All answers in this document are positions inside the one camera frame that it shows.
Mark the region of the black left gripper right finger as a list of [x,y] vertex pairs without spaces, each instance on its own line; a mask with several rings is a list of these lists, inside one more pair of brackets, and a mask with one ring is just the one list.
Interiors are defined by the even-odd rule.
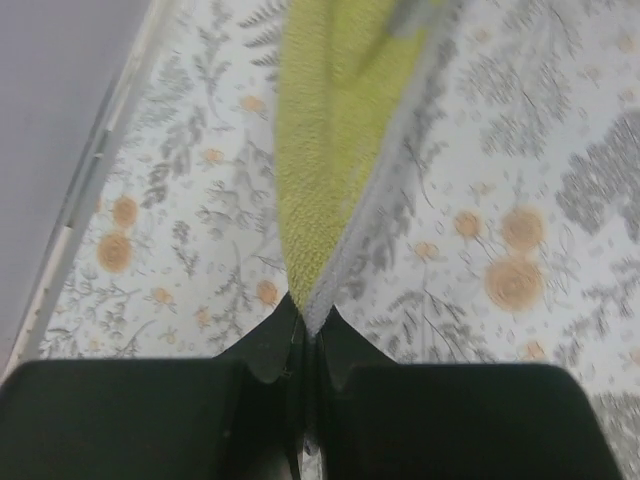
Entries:
[[617,479],[589,401],[546,364],[399,364],[332,311],[317,338],[329,479]]

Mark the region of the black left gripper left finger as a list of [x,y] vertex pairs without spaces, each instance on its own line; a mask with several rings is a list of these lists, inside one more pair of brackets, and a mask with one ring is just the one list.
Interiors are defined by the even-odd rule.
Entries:
[[214,357],[23,363],[1,387],[1,475],[297,479],[303,349],[285,297]]

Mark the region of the yellow and grey cloths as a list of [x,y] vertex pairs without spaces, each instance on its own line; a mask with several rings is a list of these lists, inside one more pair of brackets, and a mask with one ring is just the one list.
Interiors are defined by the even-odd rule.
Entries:
[[431,115],[456,1],[295,1],[275,115],[278,228],[290,296],[322,329],[367,229]]

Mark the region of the floral table mat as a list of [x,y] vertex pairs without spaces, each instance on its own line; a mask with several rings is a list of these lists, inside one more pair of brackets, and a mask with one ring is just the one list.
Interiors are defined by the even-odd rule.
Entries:
[[[282,1],[186,1],[40,358],[209,356],[287,288],[272,154]],[[540,361],[639,475],[639,5],[468,1],[340,313],[402,362]]]

